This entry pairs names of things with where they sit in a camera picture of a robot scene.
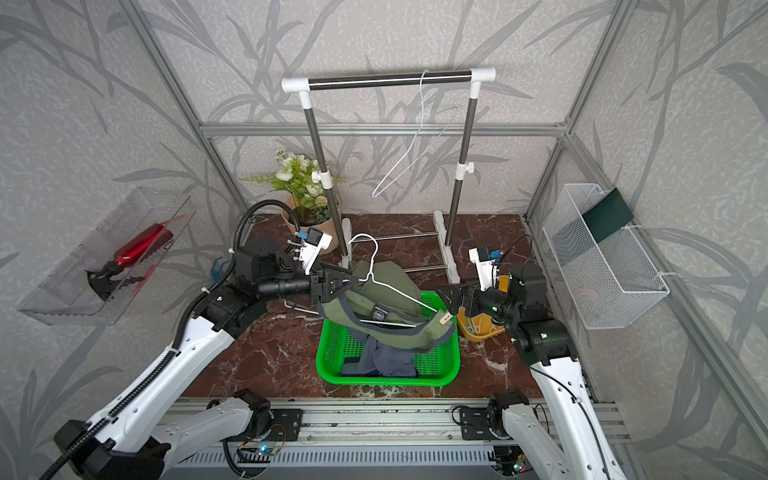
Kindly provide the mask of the white wire hanger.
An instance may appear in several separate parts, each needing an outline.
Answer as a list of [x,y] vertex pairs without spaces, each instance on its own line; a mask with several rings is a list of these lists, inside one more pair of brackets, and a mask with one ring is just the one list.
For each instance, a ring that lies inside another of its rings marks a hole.
[[[406,147],[403,155],[392,165],[392,167],[387,171],[387,173],[382,177],[382,179],[378,182],[378,184],[374,187],[373,191],[371,192],[371,197],[373,199],[380,197],[382,194],[384,194],[388,189],[390,189],[393,185],[396,185],[397,182],[400,180],[401,177],[403,177],[406,173],[408,173],[410,170],[412,170],[414,167],[417,166],[418,162],[425,157],[426,153],[422,152],[421,154],[418,154],[416,157],[411,157],[411,152],[416,145],[417,140],[422,136],[422,133],[425,128],[425,119],[426,116],[426,101],[425,101],[425,95],[424,95],[424,83],[427,74],[430,72],[429,69],[424,69],[420,76],[418,81],[418,93],[419,93],[419,105],[420,105],[420,116],[419,116],[419,124],[416,132],[411,138],[410,143]],[[402,169],[400,169],[398,172],[395,172],[395,170],[401,166],[401,163],[404,160],[410,159],[409,163],[404,166]]]
[[351,263],[353,273],[361,278],[361,291],[364,295],[388,311],[397,311],[403,318],[420,317],[427,310],[431,315],[438,312],[436,308],[422,302],[418,287],[401,267],[391,261],[375,264],[379,244],[373,236],[368,233],[356,234],[347,242],[348,248],[352,247],[355,240],[370,241],[374,247],[369,260]]

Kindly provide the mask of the olive green tank top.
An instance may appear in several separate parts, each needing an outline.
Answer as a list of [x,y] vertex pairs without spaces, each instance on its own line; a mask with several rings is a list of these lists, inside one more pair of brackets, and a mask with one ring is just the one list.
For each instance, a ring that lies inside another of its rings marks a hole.
[[318,311],[325,319],[346,327],[352,333],[372,336],[381,343],[419,354],[442,345],[456,333],[454,321],[446,325],[439,323],[440,317],[448,312],[444,308],[434,307],[438,312],[433,315],[427,310],[420,317],[403,318],[397,311],[388,311],[364,295],[361,278],[356,277],[359,279],[356,287],[329,303],[318,305]]

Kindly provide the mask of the blue-grey tank top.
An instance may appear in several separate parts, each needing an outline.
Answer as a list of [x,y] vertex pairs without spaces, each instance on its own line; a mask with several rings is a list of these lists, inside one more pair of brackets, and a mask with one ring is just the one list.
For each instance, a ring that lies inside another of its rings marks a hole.
[[417,378],[412,350],[399,349],[366,336],[358,357],[344,360],[341,373],[345,377]]

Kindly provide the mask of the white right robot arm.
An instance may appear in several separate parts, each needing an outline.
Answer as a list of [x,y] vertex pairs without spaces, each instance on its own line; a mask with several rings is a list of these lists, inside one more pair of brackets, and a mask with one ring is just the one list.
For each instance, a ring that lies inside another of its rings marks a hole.
[[541,479],[623,479],[591,402],[574,342],[550,312],[547,280],[534,263],[521,265],[507,289],[482,282],[436,290],[453,314],[485,314],[505,332],[539,386],[555,432],[538,421],[519,393],[492,395],[489,426],[517,443]]

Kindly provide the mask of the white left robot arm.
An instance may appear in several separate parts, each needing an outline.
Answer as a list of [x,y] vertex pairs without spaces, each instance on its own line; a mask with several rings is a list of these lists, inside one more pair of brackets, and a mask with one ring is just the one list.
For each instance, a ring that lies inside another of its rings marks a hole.
[[270,301],[307,296],[318,305],[357,283],[349,270],[318,261],[332,237],[314,227],[295,225],[286,245],[273,238],[244,242],[246,225],[267,206],[298,220],[288,205],[274,199],[245,212],[225,272],[184,309],[172,342],[89,420],[70,420],[58,430],[54,441],[61,455],[42,478],[70,466],[82,479],[158,479],[213,442],[267,430],[269,403],[248,390],[177,427],[159,425],[202,370],[266,313]]

